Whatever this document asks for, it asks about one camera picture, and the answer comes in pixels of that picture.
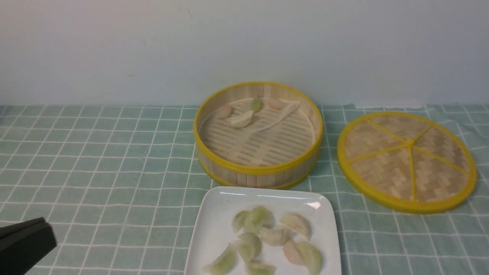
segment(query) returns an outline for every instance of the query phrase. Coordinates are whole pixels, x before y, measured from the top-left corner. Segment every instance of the white plate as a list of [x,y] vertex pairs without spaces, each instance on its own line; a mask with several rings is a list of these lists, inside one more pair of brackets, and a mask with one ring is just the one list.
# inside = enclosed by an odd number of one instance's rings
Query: white plate
[[[299,213],[309,220],[311,243],[323,255],[321,275],[341,275],[338,233],[331,203],[324,196],[309,192],[246,187],[215,187],[207,192],[200,206],[190,241],[184,275],[203,275],[202,267],[215,260],[229,243],[238,240],[231,221],[242,210],[263,205],[275,220],[288,212]],[[294,239],[302,236],[296,234]],[[236,253],[237,264],[229,275],[245,275],[245,265]],[[282,247],[263,243],[260,260],[277,267],[276,275],[308,275],[305,267],[287,261]]]

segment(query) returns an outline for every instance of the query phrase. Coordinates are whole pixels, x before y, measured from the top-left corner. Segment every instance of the yellow spoke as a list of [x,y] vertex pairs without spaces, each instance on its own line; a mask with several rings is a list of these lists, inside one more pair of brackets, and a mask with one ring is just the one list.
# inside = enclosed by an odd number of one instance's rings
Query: yellow spoke
[[384,127],[378,125],[377,123],[373,122],[372,120],[367,119],[367,122],[374,125],[375,127],[379,128],[379,129],[381,129],[382,131],[388,133],[389,135],[391,135],[393,138],[399,140],[400,142],[406,143],[406,141],[404,139],[400,138],[398,135],[396,135],[396,134],[392,133],[391,131],[385,129]]
[[426,127],[418,136],[416,136],[413,139],[413,143],[416,142],[419,138],[421,138],[421,136],[424,135],[424,133],[428,132],[428,130],[431,129],[431,127],[433,127],[433,125],[428,125],[428,127]]
[[416,150],[421,151],[421,152],[423,152],[423,153],[425,153],[425,154],[429,155],[429,156],[430,156],[430,157],[432,157],[432,158],[435,158],[435,159],[437,159],[437,160],[439,160],[439,161],[442,161],[442,162],[444,162],[444,163],[446,163],[446,164],[448,164],[448,165],[452,166],[453,168],[455,168],[455,169],[459,170],[460,172],[462,172],[462,173],[464,173],[464,174],[468,174],[468,171],[466,171],[465,169],[463,169],[463,168],[461,168],[461,167],[459,167],[459,166],[457,166],[457,165],[455,165],[455,164],[453,164],[453,163],[451,163],[451,162],[449,162],[449,161],[445,160],[444,158],[438,157],[437,155],[435,155],[435,154],[431,153],[430,151],[424,150],[423,148],[420,148],[420,147],[417,147],[417,146],[413,146],[413,147],[414,147]]
[[413,160],[413,146],[409,146],[409,164],[411,168],[411,186],[412,186],[412,191],[411,194],[413,196],[413,202],[416,201],[416,179],[414,176],[414,160]]
[[366,154],[366,155],[362,155],[362,156],[359,156],[359,157],[356,157],[356,158],[353,158],[353,159],[349,160],[349,162],[352,163],[352,162],[355,162],[357,160],[368,159],[368,158],[373,157],[373,156],[376,156],[376,155],[380,155],[380,154],[384,154],[384,153],[387,153],[387,152],[390,152],[390,151],[395,151],[395,150],[398,150],[398,149],[402,149],[402,148],[404,148],[406,146],[407,146],[407,144],[403,144],[403,145],[400,145],[400,146],[396,146],[396,147],[384,149],[384,150],[373,152],[373,153]]

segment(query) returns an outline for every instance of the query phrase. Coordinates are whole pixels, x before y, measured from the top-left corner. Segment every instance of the black object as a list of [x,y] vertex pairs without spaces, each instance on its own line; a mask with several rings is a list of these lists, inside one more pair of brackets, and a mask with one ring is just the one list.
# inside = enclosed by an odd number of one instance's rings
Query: black object
[[26,274],[57,245],[44,218],[0,228],[0,274]]

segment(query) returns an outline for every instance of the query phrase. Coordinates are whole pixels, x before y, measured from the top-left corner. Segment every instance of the white wall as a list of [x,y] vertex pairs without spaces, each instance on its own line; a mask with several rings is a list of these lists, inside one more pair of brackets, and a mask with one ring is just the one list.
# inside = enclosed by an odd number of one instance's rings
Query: white wall
[[489,102],[489,0],[0,0],[1,104]]

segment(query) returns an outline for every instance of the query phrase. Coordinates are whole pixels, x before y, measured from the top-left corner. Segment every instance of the green checkered tablecloth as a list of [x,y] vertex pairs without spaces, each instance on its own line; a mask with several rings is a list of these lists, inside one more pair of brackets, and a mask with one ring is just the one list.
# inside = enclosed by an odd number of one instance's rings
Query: green checkered tablecloth
[[[410,215],[359,194],[336,161],[349,121],[380,109],[322,106],[316,169],[294,190],[332,203],[344,275],[487,275],[489,106],[394,109],[461,138],[479,169],[472,196],[444,214]],[[0,226],[43,216],[59,245],[30,275],[181,275],[204,194],[195,106],[0,107]]]

